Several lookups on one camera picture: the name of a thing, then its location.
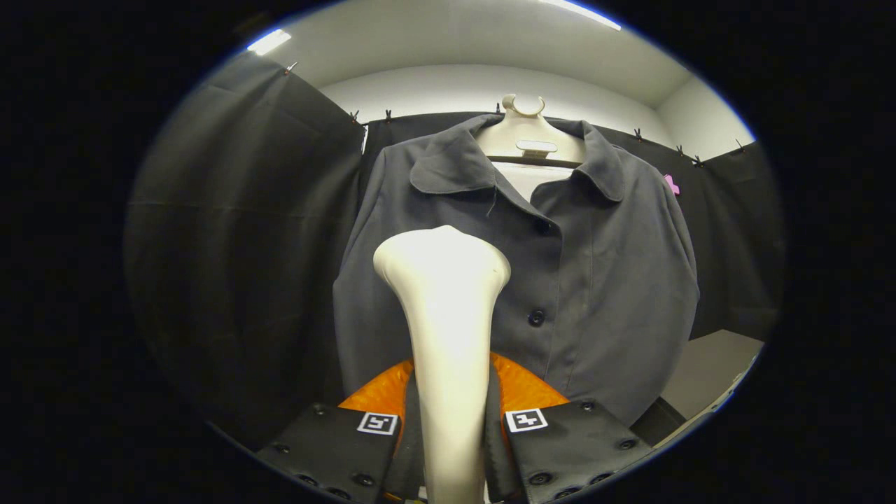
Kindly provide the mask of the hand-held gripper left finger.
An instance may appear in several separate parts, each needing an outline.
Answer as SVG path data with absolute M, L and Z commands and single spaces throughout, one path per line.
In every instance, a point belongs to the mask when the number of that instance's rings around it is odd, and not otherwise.
M 424 449 L 412 361 L 393 365 L 339 405 L 304 409 L 256 456 L 334 502 L 416 500 Z

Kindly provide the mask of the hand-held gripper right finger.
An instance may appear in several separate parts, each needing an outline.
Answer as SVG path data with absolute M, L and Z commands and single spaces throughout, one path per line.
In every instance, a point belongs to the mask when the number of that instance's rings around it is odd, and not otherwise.
M 639 465 L 652 445 L 593 398 L 569 400 L 490 355 L 484 478 L 492 502 L 553 503 Z

